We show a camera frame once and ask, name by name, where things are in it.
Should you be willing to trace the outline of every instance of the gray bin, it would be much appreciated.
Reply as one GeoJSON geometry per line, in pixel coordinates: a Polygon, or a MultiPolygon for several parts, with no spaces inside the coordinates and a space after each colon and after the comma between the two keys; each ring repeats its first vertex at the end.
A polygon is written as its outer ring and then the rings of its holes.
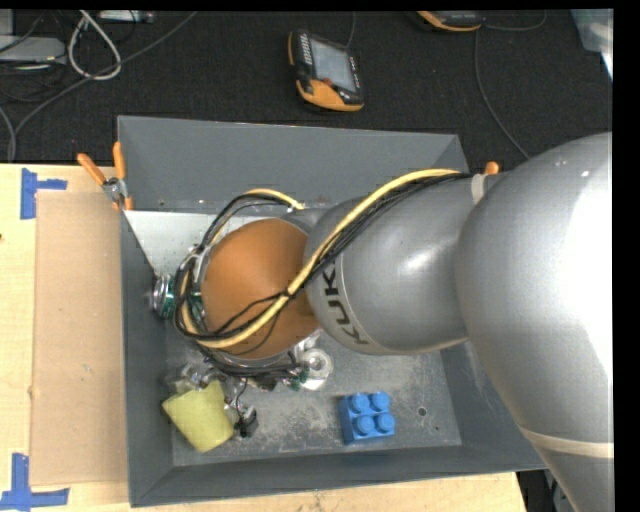
{"type": "MultiPolygon", "coordinates": [[[[123,116],[118,139],[136,210],[215,213],[256,186],[327,206],[411,170],[468,172],[456,135],[123,116]]],[[[149,307],[154,271],[121,221],[124,357],[132,506],[543,469],[469,343],[420,356],[367,356],[326,334],[334,372],[317,391],[248,390],[259,429],[198,453],[161,409],[168,372],[191,354],[149,307]],[[386,391],[395,435],[345,446],[337,402],[386,391]]],[[[167,243],[171,233],[167,233],[167,243]]]]}

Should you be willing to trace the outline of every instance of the power cord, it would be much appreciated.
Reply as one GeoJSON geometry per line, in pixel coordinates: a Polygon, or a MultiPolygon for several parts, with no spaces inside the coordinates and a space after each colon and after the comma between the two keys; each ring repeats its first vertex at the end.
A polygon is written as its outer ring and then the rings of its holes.
{"type": "Polygon", "coordinates": [[[80,18],[80,21],[78,21],[76,28],[71,34],[71,38],[67,46],[67,54],[69,57],[69,62],[71,63],[71,66],[73,67],[73,69],[75,69],[80,76],[83,76],[85,78],[90,78],[91,80],[111,80],[112,78],[115,78],[116,76],[118,76],[118,74],[120,73],[120,70],[122,69],[122,64],[121,64],[122,58],[120,57],[120,52],[118,51],[118,48],[116,47],[114,42],[111,40],[111,38],[98,24],[98,22],[96,22],[96,20],[94,20],[87,11],[82,9],[79,9],[79,10],[80,10],[80,13],[82,14],[82,18],[80,18]],[[76,62],[76,59],[74,56],[74,49],[78,44],[80,34],[86,31],[89,28],[89,26],[92,26],[96,30],[96,32],[100,35],[100,37],[104,39],[104,41],[107,43],[107,45],[109,46],[109,48],[111,49],[115,57],[115,61],[116,61],[115,68],[107,74],[104,74],[104,75],[101,73],[91,74],[85,71],[84,69],[82,69],[76,62]]]}
{"type": "MultiPolygon", "coordinates": [[[[167,32],[164,36],[160,37],[159,39],[157,39],[156,41],[154,41],[150,45],[146,46],[142,50],[139,50],[139,51],[129,55],[125,59],[122,59],[120,62],[117,62],[115,64],[112,64],[110,66],[105,67],[104,69],[101,69],[100,71],[95,73],[93,76],[103,75],[104,73],[108,73],[109,71],[112,71],[113,69],[115,69],[115,68],[117,68],[119,66],[122,66],[122,65],[126,64],[127,62],[130,62],[133,59],[136,59],[137,57],[140,57],[142,54],[144,54],[144,53],[150,51],[151,49],[155,48],[156,46],[158,46],[159,44],[161,44],[162,42],[167,40],[169,37],[171,37],[173,34],[175,34],[182,27],[184,27],[192,18],[194,18],[198,14],[198,12],[199,11],[193,11],[191,14],[186,16],[181,22],[179,22],[175,27],[173,27],[171,30],[169,30],[169,32],[167,32]]],[[[15,127],[15,128],[13,127],[13,124],[11,123],[11,120],[7,116],[7,114],[4,111],[4,109],[0,106],[0,117],[2,117],[3,121],[7,125],[7,129],[9,131],[9,144],[7,146],[7,161],[9,163],[12,163],[12,162],[15,161],[16,151],[17,151],[17,136],[20,133],[20,131],[25,127],[25,125],[31,119],[33,119],[36,116],[36,114],[38,114],[40,111],[42,111],[43,109],[45,109],[46,107],[51,105],[53,102],[59,100],[60,98],[66,96],[70,92],[76,90],[78,87],[80,87],[80,86],[82,86],[82,85],[84,85],[86,83],[93,82],[93,81],[94,80],[92,78],[82,78],[81,80],[69,85],[67,88],[63,89],[62,91],[60,91],[55,96],[52,96],[51,98],[43,101],[40,105],[38,105],[36,108],[34,108],[29,114],[27,114],[22,119],[22,121],[20,121],[18,126],[15,127]]]]}

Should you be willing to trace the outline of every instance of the yellow cable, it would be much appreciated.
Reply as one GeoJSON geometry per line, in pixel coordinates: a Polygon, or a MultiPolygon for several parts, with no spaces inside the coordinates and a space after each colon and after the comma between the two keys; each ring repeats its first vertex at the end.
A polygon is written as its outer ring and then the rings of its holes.
{"type": "Polygon", "coordinates": [[[269,306],[251,325],[247,326],[242,332],[224,339],[224,340],[197,340],[202,346],[210,348],[210,349],[222,349],[231,347],[236,345],[244,340],[246,340],[249,336],[255,334],[258,330],[264,327],[269,321],[273,319],[273,317],[287,304],[290,299],[290,296],[295,294],[299,288],[304,283],[305,279],[311,274],[313,268],[317,261],[322,258],[326,254],[326,252],[331,248],[334,243],[336,235],[341,233],[346,227],[348,227],[358,216],[364,212],[369,206],[371,206],[375,201],[377,201],[380,197],[384,196],[388,192],[396,189],[406,183],[416,180],[424,180],[428,178],[436,178],[440,176],[447,176],[450,174],[459,174],[458,171],[454,171],[451,169],[427,169],[422,171],[415,171],[403,176],[400,176],[387,184],[381,186],[367,197],[365,197],[360,203],[358,203],[349,213],[347,213],[342,220],[336,225],[336,227],[331,231],[329,236],[327,236],[323,242],[318,246],[318,248],[311,255],[307,263],[304,265],[302,270],[298,272],[296,277],[291,281],[289,286],[287,287],[287,295],[283,295],[275,300],[275,302],[269,306]]]}
{"type": "Polygon", "coordinates": [[[277,190],[271,190],[270,188],[254,188],[248,190],[244,194],[262,194],[277,197],[278,199],[289,203],[289,206],[295,208],[296,210],[304,210],[304,205],[296,201],[293,197],[289,197],[287,194],[283,194],[282,192],[278,192],[277,190]]]}

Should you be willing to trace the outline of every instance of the lego stud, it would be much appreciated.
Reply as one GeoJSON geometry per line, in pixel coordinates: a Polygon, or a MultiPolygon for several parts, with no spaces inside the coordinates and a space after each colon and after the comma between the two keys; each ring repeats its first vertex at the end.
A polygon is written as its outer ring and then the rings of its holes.
{"type": "Polygon", "coordinates": [[[356,431],[361,436],[371,434],[376,428],[375,422],[371,416],[358,416],[353,423],[356,431]]]}
{"type": "Polygon", "coordinates": [[[384,391],[372,393],[371,395],[369,395],[369,400],[371,401],[371,407],[373,407],[376,411],[386,411],[389,408],[389,404],[391,403],[389,395],[387,395],[384,391]]]}
{"type": "Polygon", "coordinates": [[[388,412],[378,414],[375,419],[376,429],[383,434],[392,432],[396,426],[395,418],[388,412]]]}
{"type": "Polygon", "coordinates": [[[369,397],[364,393],[356,393],[349,397],[349,408],[355,412],[360,413],[369,407],[369,397]]]}

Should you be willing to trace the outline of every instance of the black floor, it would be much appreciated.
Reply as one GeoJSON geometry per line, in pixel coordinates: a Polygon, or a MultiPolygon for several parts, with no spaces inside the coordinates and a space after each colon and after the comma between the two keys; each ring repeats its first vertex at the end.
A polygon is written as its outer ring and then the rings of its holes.
{"type": "MultiPolygon", "coordinates": [[[[14,12],[17,35],[33,28],[31,35],[65,43],[80,19],[71,10],[14,12]]],[[[0,162],[75,163],[82,151],[111,165],[121,114],[453,133],[473,172],[491,160],[510,170],[565,142],[612,130],[612,80],[600,55],[583,47],[569,10],[478,12],[485,27],[452,33],[427,30],[414,11],[355,18],[349,11],[202,11],[137,57],[190,11],[155,11],[150,24],[103,25],[127,61],[111,80],[82,81],[70,66],[0,67],[0,162]],[[306,28],[346,43],[352,27],[365,106],[355,113],[310,111],[294,86],[288,34],[306,28]]],[[[113,62],[93,30],[74,55],[89,72],[113,62]]],[[[543,477],[521,475],[531,512],[552,510],[543,477]]]]}

